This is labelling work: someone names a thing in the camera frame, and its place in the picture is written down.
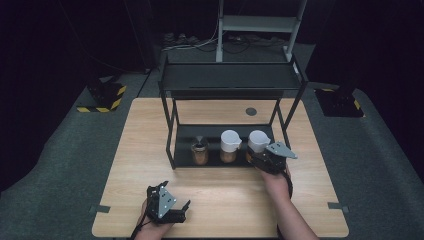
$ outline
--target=metal rack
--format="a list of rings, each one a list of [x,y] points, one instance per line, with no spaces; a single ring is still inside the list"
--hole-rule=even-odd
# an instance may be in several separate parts
[[[195,166],[191,159],[191,140],[205,136],[210,143],[208,166],[220,166],[220,134],[223,130],[236,129],[243,141],[254,129],[265,131],[273,139],[272,122],[278,115],[286,145],[290,148],[287,128],[306,88],[307,81],[297,71],[298,64],[293,56],[290,62],[271,63],[170,63],[167,55],[161,64],[159,81],[160,96],[168,125],[166,152],[173,169]],[[285,91],[297,91],[294,103],[283,119],[280,102]],[[167,98],[172,99],[172,110]],[[182,124],[179,120],[177,103],[185,100],[275,100],[269,122],[263,124]],[[176,123],[174,157],[171,153],[171,139]],[[226,166],[245,165],[246,161],[235,161]]]
[[[255,31],[255,32],[280,32],[290,33],[288,46],[284,47],[287,61],[291,60],[292,50],[302,22],[307,0],[301,0],[300,7],[295,17],[265,17],[265,16],[235,16],[224,15],[224,0],[219,0],[218,20],[218,46],[216,49],[216,62],[222,62],[222,36],[223,31]]]

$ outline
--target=white cable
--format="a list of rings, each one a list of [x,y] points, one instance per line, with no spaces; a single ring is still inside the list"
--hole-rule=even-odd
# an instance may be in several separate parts
[[[206,42],[199,44],[199,45],[179,45],[179,46],[167,47],[167,48],[162,49],[162,51],[169,51],[169,50],[174,50],[174,49],[177,49],[177,50],[193,49],[193,48],[205,46],[205,45],[207,45],[211,42],[215,42],[217,40],[217,38],[214,39],[214,37],[216,35],[216,32],[218,31],[218,24],[219,24],[219,11],[218,11],[217,19],[216,19],[215,31],[213,32],[213,35],[209,40],[207,40]]]

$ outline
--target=table top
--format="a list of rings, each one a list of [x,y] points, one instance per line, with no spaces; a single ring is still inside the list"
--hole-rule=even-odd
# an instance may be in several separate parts
[[[283,115],[292,103],[293,99],[281,101]],[[251,124],[269,121],[274,105],[275,101],[269,100],[178,101],[178,113],[182,123]],[[257,109],[257,115],[248,116],[245,110],[249,107]],[[283,141],[278,118],[274,120],[273,132],[276,141]],[[302,102],[287,133],[292,150],[298,155],[298,159],[287,159],[294,185],[293,203],[319,237],[347,236],[349,229],[342,210],[328,207],[328,203],[338,203],[338,199]],[[129,237],[140,216],[147,187],[165,180],[169,181],[168,191],[177,198],[173,208],[179,209],[191,200],[187,220],[175,224],[166,237],[277,236],[275,214],[256,169],[172,170],[165,152],[167,136],[161,100],[135,99],[100,202],[109,206],[110,211],[97,213],[92,228],[94,236]]]

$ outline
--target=white cup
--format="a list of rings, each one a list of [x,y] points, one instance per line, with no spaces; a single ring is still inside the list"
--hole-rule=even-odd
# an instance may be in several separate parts
[[[255,152],[260,153],[265,150],[265,147],[269,145],[271,139],[268,138],[266,133],[260,130],[252,131],[249,134],[249,141],[247,145]]]
[[[233,162],[240,148],[241,139],[236,131],[226,130],[221,134],[221,160],[225,163]]]

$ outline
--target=wrist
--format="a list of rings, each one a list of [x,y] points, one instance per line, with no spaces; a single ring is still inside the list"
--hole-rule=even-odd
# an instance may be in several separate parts
[[[134,240],[161,240],[162,234],[158,231],[150,231],[148,228],[142,228],[134,238]]]

